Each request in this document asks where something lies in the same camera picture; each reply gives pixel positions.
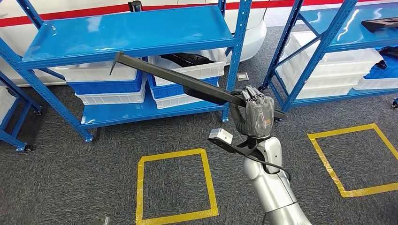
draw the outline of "caster wheel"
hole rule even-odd
[[[268,88],[268,82],[265,82],[264,86],[258,87],[257,90],[259,90],[260,92],[263,92],[263,91],[264,91],[265,89],[267,89],[267,88]]]
[[[26,145],[25,146],[25,149],[23,150],[24,152],[31,152],[31,151],[33,151],[33,146],[31,146],[31,145]]]

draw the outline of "robotic hand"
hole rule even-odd
[[[243,170],[270,224],[310,225],[290,188],[290,174],[282,168],[281,143],[270,136],[274,122],[274,100],[252,86],[234,90],[231,94],[246,101],[246,119],[233,103],[230,103],[230,111],[237,131],[246,135],[247,140],[234,147],[231,145],[232,134],[223,129],[213,129],[208,140],[228,152],[246,157]]]
[[[283,112],[274,109],[272,98],[252,86],[230,93],[196,78],[124,55],[123,52],[115,55],[110,74],[117,62],[178,83],[184,87],[187,95],[218,105],[229,102],[236,128],[239,133],[247,136],[247,140],[232,146],[232,134],[223,129],[213,129],[209,141],[228,152],[246,157],[243,170],[250,179],[270,224],[311,224],[290,188],[290,174],[282,168],[281,143],[270,136],[274,118],[284,118]],[[243,118],[238,106],[246,107],[246,118]]]

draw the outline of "black mount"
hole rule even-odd
[[[264,156],[260,153],[260,151],[257,150],[257,147],[258,147],[258,143],[260,143],[268,138],[257,139],[257,138],[248,136],[246,141],[240,143],[237,146],[232,146],[231,144],[225,142],[223,139],[220,139],[217,137],[208,138],[207,140],[210,141],[211,143],[217,145],[218,147],[226,150],[227,152],[234,153],[234,154],[238,153],[239,155],[254,156],[254,157],[258,158],[259,160],[264,160]]]

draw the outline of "yellow tape square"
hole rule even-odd
[[[362,131],[362,130],[369,130],[369,129],[374,129],[376,131],[376,133],[380,136],[380,138],[385,143],[385,145],[388,147],[388,149],[390,149],[392,154],[398,160],[397,150],[394,148],[394,146],[392,146],[391,142],[387,139],[387,137],[383,134],[383,132],[380,130],[380,128],[375,123],[357,126],[357,127],[349,127],[349,128],[344,128],[344,129],[325,131],[325,132],[320,132],[320,133],[315,133],[315,134],[307,134],[308,138],[311,140],[312,145],[314,146],[316,152],[318,153],[319,157],[321,158],[323,165],[326,167],[326,170],[328,171],[330,177],[336,184],[341,196],[344,198],[373,195],[373,194],[377,194],[377,193],[381,193],[381,192],[398,190],[398,182],[396,182],[396,183],[391,183],[391,184],[384,184],[384,185],[379,185],[379,186],[374,186],[374,187],[367,187],[367,188],[347,191],[344,188],[341,181],[339,180],[339,178],[337,177],[337,174],[334,172],[333,168],[330,166],[330,164],[329,164],[328,160],[326,159],[325,155],[323,154],[318,142],[316,141],[317,138],[342,135],[342,134],[358,132],[358,131]]]
[[[144,198],[144,162],[155,161],[167,158],[176,158],[183,156],[190,156],[200,154],[202,158],[203,169],[205,173],[207,192],[209,194],[210,209],[190,212],[178,215],[172,215],[167,217],[157,217],[151,219],[142,219],[143,216],[143,198]],[[161,224],[171,224],[177,222],[183,222],[194,219],[202,219],[207,217],[218,216],[217,201],[215,200],[215,193],[213,187],[213,181],[211,178],[209,162],[207,160],[206,150],[204,149],[192,149],[185,151],[177,151],[170,153],[163,153],[151,156],[143,156],[138,162],[138,172],[137,172],[137,209],[136,209],[136,223],[137,225],[161,225]]]

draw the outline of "white vehicle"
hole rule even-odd
[[[126,0],[30,0],[30,2],[39,14],[127,4]],[[162,0],[161,4],[157,0],[141,0],[141,2],[143,6],[156,6],[217,3],[218,1]],[[227,2],[239,2],[239,0],[228,0]],[[16,0],[0,0],[0,12],[0,22],[1,18],[16,19],[16,17],[25,16],[25,13],[22,11]],[[237,13],[238,10],[226,10],[225,13],[225,21],[231,33],[235,32]],[[264,8],[252,9],[250,11],[241,61],[248,60],[253,57],[259,51],[262,43],[264,42],[265,34],[267,33],[267,28],[264,21],[264,14]],[[37,29],[33,24],[0,27],[0,37],[19,55],[23,55],[25,53],[36,33]],[[21,78],[2,58],[0,58],[0,68],[1,71],[18,86],[28,86],[26,81]],[[60,80],[39,70],[35,70],[35,74],[47,85],[57,85],[65,83],[63,80]]]

